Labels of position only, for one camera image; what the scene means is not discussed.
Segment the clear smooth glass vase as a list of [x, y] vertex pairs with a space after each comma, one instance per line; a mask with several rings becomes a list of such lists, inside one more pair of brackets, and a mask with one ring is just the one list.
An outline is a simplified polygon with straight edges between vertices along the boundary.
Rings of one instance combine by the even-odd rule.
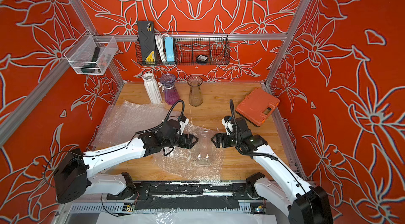
[[200, 129], [197, 132], [198, 142], [195, 150], [195, 163], [199, 166], [211, 166], [214, 161], [212, 137], [214, 132], [209, 129]]

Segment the bubble wrap sheet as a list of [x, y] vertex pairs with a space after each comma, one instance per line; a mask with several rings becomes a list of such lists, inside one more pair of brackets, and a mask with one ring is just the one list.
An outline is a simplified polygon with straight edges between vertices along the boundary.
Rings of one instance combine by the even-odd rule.
[[89, 145], [96, 150], [127, 142], [135, 132], [159, 125], [167, 113], [163, 103], [139, 105], [125, 101], [109, 106]]
[[[206, 128], [189, 124], [185, 127], [184, 134], [191, 133], [196, 136], [200, 129]], [[161, 170], [183, 177], [186, 180], [219, 183], [225, 159], [225, 150], [213, 146], [213, 164], [208, 167], [199, 166], [195, 163], [195, 146], [192, 149], [176, 147], [166, 157], [162, 153], [156, 154], [154, 156], [155, 164]]]

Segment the clear ribbed glass vase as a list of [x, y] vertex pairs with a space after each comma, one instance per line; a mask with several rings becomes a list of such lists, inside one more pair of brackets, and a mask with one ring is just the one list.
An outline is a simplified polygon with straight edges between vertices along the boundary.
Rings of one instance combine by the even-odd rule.
[[198, 107], [203, 103], [203, 96], [201, 94], [201, 85], [203, 79], [199, 76], [190, 76], [187, 79], [187, 84], [190, 87], [189, 104], [193, 107]]

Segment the purple blue glass vase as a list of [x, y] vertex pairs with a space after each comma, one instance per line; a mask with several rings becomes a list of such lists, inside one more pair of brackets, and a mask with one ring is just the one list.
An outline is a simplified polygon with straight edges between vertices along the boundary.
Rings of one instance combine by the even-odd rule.
[[171, 73], [164, 74], [159, 79], [159, 88], [164, 94], [165, 102], [170, 106], [180, 99], [175, 83], [176, 77]]

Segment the white ribbed ceramic vase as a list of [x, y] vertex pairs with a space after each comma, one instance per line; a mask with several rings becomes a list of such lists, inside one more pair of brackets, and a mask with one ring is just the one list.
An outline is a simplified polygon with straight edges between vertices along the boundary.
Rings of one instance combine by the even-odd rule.
[[161, 103], [162, 98], [158, 87], [158, 83], [155, 79], [155, 75], [153, 73], [148, 72], [142, 76], [142, 79], [151, 103], [153, 104]]

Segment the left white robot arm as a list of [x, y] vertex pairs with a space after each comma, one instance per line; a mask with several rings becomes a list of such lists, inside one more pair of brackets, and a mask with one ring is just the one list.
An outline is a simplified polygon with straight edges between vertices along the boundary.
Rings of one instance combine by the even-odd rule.
[[97, 151], [68, 151], [53, 173], [57, 202], [66, 204], [88, 194], [105, 194], [112, 200], [130, 199], [137, 193], [127, 172], [119, 175], [103, 171], [123, 162], [150, 156], [165, 148], [191, 149], [198, 142], [185, 134], [188, 119], [167, 120], [145, 131], [136, 132], [128, 142]]

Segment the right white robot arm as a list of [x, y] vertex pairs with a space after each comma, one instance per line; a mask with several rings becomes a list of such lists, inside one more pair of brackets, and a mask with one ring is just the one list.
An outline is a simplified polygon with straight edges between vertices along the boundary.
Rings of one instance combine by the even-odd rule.
[[243, 118], [225, 116], [224, 133], [212, 137], [216, 148], [234, 147], [261, 165], [277, 183], [274, 186], [260, 172], [247, 178], [250, 197], [262, 197], [284, 213], [291, 224], [332, 224], [329, 196], [320, 186], [312, 186], [289, 168], [260, 135], [252, 134]]

